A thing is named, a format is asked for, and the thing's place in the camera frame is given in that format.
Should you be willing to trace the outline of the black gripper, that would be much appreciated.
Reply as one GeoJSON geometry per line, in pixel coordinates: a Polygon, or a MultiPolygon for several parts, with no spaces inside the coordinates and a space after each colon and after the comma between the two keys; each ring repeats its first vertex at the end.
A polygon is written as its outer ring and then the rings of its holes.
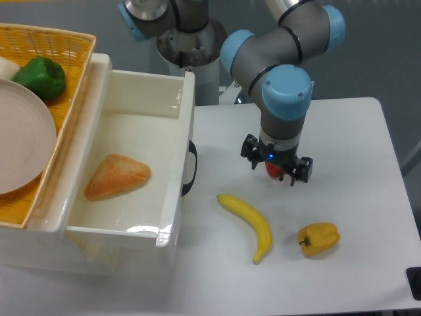
{"type": "Polygon", "coordinates": [[[297,157],[296,144],[288,150],[277,150],[273,145],[265,145],[262,140],[257,140],[252,134],[248,134],[241,146],[240,155],[251,163],[251,169],[255,170],[261,162],[268,162],[280,167],[282,173],[279,181],[284,180],[285,175],[290,176],[290,186],[296,182],[307,183],[312,174],[313,159],[310,157],[297,157]]]}

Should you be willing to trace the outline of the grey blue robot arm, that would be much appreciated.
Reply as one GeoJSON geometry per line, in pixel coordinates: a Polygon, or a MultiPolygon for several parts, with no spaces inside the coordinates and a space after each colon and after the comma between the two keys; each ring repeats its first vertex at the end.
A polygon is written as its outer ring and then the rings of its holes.
{"type": "Polygon", "coordinates": [[[209,15],[207,1],[122,1],[118,10],[137,41],[155,38],[172,72],[192,70],[210,78],[221,62],[260,109],[260,134],[248,135],[241,156],[252,166],[273,165],[293,182],[308,182],[312,159],[298,157],[312,97],[305,59],[343,43],[342,13],[315,1],[267,1],[277,27],[263,36],[248,30],[227,34],[209,15]]]}

